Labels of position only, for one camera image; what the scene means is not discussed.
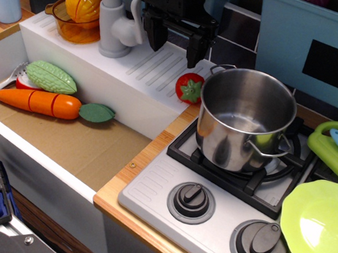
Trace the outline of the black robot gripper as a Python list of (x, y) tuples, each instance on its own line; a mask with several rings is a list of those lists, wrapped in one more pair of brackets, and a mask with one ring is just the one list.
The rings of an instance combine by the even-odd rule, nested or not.
[(206, 12), (206, 0), (143, 0), (144, 29), (149, 45), (158, 51), (167, 41), (168, 29), (189, 37), (187, 68), (203, 60), (215, 41), (218, 22)]

